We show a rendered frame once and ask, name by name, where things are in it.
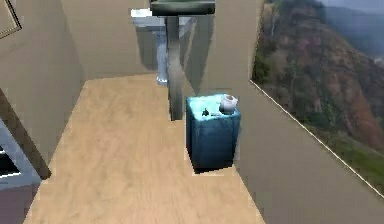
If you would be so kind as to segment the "white round pot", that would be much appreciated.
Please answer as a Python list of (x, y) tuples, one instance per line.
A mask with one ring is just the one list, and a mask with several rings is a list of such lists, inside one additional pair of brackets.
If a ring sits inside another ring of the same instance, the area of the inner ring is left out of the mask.
[(221, 98), (219, 111), (223, 114), (232, 114), (237, 107), (238, 99), (232, 95), (224, 94)]

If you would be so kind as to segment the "framed wall picture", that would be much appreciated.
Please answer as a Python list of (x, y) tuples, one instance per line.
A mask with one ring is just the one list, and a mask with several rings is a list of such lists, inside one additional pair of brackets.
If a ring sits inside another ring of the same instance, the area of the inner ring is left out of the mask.
[(11, 0), (0, 0), (0, 39), (21, 29), (22, 26)]

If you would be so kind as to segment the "blue cube side table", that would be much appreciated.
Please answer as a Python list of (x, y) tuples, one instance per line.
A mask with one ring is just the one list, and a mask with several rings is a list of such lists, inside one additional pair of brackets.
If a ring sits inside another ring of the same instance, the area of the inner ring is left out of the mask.
[[(196, 172), (217, 170), (233, 164), (240, 129), (241, 113), (219, 111), (224, 94), (186, 99), (186, 147)], [(204, 109), (209, 116), (202, 116)]]

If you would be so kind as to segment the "large window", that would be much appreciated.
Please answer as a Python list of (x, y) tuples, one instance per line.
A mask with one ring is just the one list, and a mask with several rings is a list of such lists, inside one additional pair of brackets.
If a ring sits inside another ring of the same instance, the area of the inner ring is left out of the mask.
[(260, 6), (251, 81), (384, 199), (384, 8)]

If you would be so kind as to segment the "white pedestal sink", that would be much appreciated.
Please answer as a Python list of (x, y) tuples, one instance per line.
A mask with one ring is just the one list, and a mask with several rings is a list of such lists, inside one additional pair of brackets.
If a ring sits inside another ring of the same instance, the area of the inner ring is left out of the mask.
[(168, 83), (168, 41), (166, 19), (179, 19), (179, 37), (183, 37), (192, 27), (196, 19), (190, 15), (175, 13), (155, 13), (150, 8), (134, 8), (130, 10), (130, 17), (136, 28), (151, 32), (155, 37), (157, 60), (157, 83), (166, 86)]

